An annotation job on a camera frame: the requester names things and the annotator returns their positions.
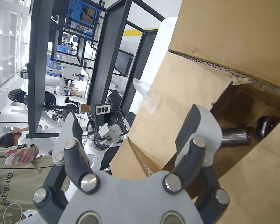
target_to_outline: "person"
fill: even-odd
[[[42,130],[42,126],[38,126],[37,133],[59,133],[61,128],[49,128]],[[57,138],[34,138],[29,139],[26,135],[29,128],[14,128],[10,133],[0,136],[0,148],[9,148],[11,146],[35,145],[39,148],[40,154],[47,154],[51,151],[57,141]]]
[[[11,163],[14,164],[14,160],[20,156],[19,162],[7,166],[5,160],[12,153],[15,154]],[[0,150],[0,223],[4,223],[3,213],[12,203],[20,204],[23,211],[35,209],[33,194],[44,184],[53,166],[52,157],[35,158],[38,153],[38,148],[32,145],[23,148],[12,146]],[[5,222],[14,224],[20,217],[20,207],[12,205],[6,210]]]

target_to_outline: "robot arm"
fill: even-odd
[[[65,82],[63,78],[58,79],[46,79],[45,86],[55,86],[57,95],[63,95]]]
[[[69,114],[56,143],[60,145],[58,154],[54,154],[56,148],[53,150],[55,165],[33,197],[38,212],[48,224],[216,223],[229,204],[229,196],[207,165],[220,138],[208,135],[210,127],[216,130],[218,126],[206,111],[194,105],[188,113],[175,141],[180,159],[173,172],[159,171],[135,181],[94,172],[89,167],[81,149],[82,130]],[[203,127],[205,119],[210,120]],[[78,188],[69,202],[61,191],[66,175]],[[203,191],[194,204],[184,189],[196,176]]]

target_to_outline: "cardboard box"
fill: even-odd
[[[169,49],[280,87],[280,0],[183,0]]]
[[[91,19],[93,19],[93,17],[94,17],[94,9],[92,8],[92,7],[88,7],[87,8],[87,15],[91,18]]]
[[[74,90],[71,86],[68,86],[68,92],[71,96],[82,97],[82,93],[78,90]]]
[[[115,177],[169,167],[193,104],[221,128],[280,117],[280,0],[183,0],[169,51],[150,88],[162,101],[153,115],[141,106]],[[218,223],[280,223],[280,123],[255,147],[219,149],[213,168],[230,196]]]
[[[88,14],[85,14],[85,16],[82,15],[81,20],[84,22],[88,22],[89,24],[92,24],[92,17],[90,17]]]

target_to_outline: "plastic bag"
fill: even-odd
[[[149,91],[151,84],[145,83],[139,79],[133,79],[133,84],[135,89],[143,95],[143,105],[150,114],[154,114],[162,98],[158,94]]]

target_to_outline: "computer monitor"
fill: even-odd
[[[115,69],[119,71],[122,75],[127,76],[130,70],[133,57],[133,54],[123,50],[119,50],[115,63]]]

